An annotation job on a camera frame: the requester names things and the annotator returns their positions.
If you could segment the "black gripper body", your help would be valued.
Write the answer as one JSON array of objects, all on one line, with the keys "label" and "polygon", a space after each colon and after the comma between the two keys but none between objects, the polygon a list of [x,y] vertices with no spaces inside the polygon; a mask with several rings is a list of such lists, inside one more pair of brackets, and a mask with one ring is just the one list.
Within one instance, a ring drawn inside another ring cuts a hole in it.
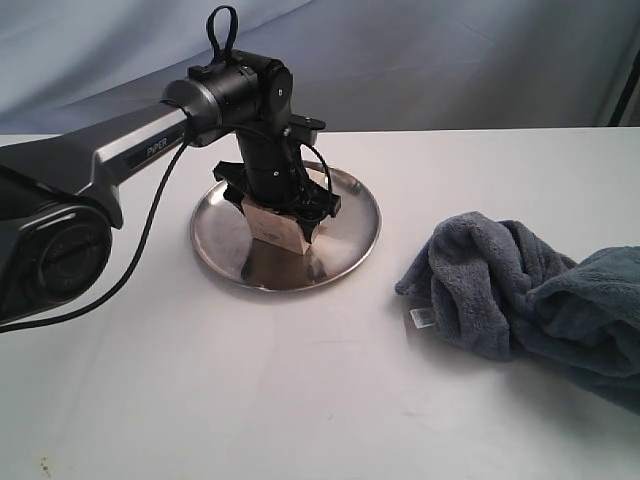
[{"label": "black gripper body", "polygon": [[323,220],[338,214],[341,198],[333,192],[326,161],[320,161],[327,180],[327,185],[321,186],[307,173],[300,149],[305,146],[313,153],[317,151],[314,146],[290,139],[288,125],[275,135],[263,124],[220,125],[213,131],[234,133],[242,157],[240,163],[219,162],[213,170],[217,181],[233,185],[259,206],[285,215],[313,214]]}]

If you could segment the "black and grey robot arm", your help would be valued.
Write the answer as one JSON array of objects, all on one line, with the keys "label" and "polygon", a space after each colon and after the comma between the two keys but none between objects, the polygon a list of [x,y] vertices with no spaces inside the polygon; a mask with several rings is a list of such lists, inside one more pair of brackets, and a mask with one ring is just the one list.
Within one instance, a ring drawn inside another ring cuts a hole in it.
[{"label": "black and grey robot arm", "polygon": [[168,85],[158,104],[57,137],[1,150],[1,329],[70,320],[57,308],[100,277],[123,225],[120,185],[165,154],[179,158],[227,134],[242,160],[214,176],[235,205],[244,200],[291,217],[305,236],[337,215],[331,185],[312,181],[300,150],[322,121],[295,115],[293,77],[275,58],[215,54]]}]

